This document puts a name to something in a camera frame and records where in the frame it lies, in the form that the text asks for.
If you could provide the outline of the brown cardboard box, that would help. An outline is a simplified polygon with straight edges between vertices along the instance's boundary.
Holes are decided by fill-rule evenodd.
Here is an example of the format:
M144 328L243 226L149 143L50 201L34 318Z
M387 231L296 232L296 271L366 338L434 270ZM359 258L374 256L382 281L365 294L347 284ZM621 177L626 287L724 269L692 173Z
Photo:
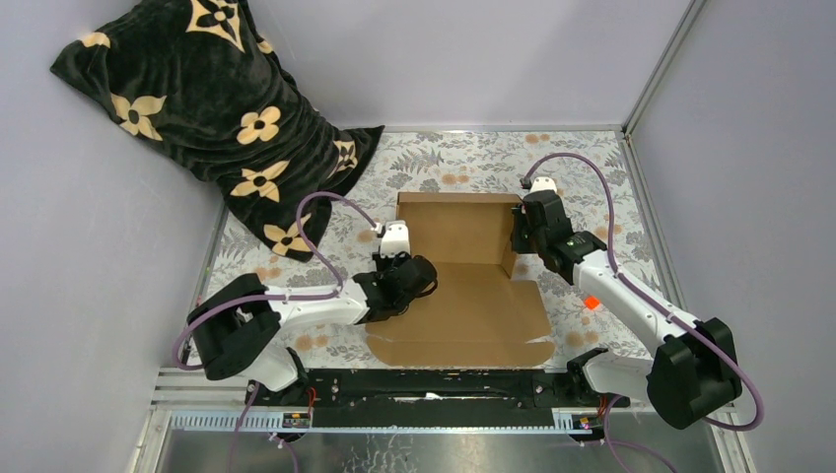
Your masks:
M433 294L367 326L373 355L403 368L532 368L555 345L539 288L513 278L510 193L401 192L396 216L438 273Z

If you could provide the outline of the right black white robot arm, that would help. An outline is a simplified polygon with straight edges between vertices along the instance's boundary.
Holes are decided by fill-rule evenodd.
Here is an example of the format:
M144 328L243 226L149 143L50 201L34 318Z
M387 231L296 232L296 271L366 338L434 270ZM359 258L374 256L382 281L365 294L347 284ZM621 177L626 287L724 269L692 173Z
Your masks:
M595 348L572 359L565 380L571 401L589 406L602 394L621 395L650 404L683 430L741 395L733 335L722 321L701 321L616 271L602 240L573 230L555 191L531 190L512 214L513 249L537 255L547 270L600 301L650 354Z

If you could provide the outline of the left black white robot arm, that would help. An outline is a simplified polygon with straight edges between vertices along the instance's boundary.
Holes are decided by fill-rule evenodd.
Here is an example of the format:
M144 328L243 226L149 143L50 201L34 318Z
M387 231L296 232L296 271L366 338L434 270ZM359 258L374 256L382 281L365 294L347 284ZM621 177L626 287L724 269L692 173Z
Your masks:
M311 326L362 325L388 320L432 294L435 266L425 257L401 252L384 258L377 270L358 273L339 286L265 286L244 274L195 308L186 318L180 342L192 340L198 369L212 381L244 377L258 382L284 405L305 395L298 355L278 346L277 338Z

